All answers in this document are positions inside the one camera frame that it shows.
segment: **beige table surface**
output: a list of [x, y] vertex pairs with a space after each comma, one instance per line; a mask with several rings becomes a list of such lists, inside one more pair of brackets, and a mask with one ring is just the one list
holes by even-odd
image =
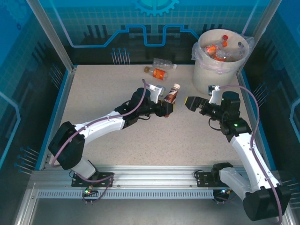
[[[174, 83], [181, 85], [176, 107], [169, 118], [152, 115], [148, 121], [104, 135], [85, 146], [83, 155], [95, 165], [213, 165], [241, 161], [220, 132], [211, 129], [208, 117], [189, 111], [184, 106], [187, 96], [209, 96], [192, 84], [194, 65], [178, 65], [169, 70], [166, 81], [144, 73], [144, 65], [79, 65], [72, 83], [62, 123], [83, 123], [107, 115], [129, 100], [142, 78], [147, 83], [162, 85], [166, 92]], [[232, 84], [238, 84], [236, 78]], [[241, 99], [241, 117], [248, 115]], [[218, 128], [217, 121], [212, 126]]]

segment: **white bucket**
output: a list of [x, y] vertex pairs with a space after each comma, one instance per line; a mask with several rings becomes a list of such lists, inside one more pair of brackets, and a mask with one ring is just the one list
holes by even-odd
[[[244, 45], [245, 53], [242, 59], [236, 62], [220, 62], [205, 54], [202, 48], [219, 41], [223, 35], [228, 36], [227, 52], [237, 49], [239, 42]], [[197, 59], [195, 60], [193, 84], [198, 91], [207, 94], [209, 85], [224, 86], [230, 84], [236, 71], [245, 62], [249, 54], [249, 44], [241, 35], [230, 30], [209, 30], [200, 36], [196, 46], [196, 53]]]

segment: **brown bottle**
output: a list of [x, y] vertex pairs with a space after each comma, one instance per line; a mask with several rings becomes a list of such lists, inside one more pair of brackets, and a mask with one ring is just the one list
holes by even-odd
[[176, 96], [177, 96], [179, 89], [180, 89], [180, 85], [175, 83], [173, 85], [173, 87], [171, 88], [169, 94], [167, 94], [167, 96], [164, 98], [164, 101], [175, 104]]

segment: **glass panel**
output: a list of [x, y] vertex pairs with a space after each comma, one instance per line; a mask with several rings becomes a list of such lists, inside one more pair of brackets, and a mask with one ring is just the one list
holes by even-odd
[[269, 0], [41, 3], [74, 64], [124, 64], [149, 63], [154, 56], [193, 63], [191, 49], [203, 32], [252, 35]]
[[[287, 185], [300, 181], [300, 2], [282, 1], [245, 66], [270, 151]], [[299, 186], [291, 186], [299, 210]]]
[[12, 224], [66, 69], [25, 1], [0, 1], [0, 21], [0, 218]]

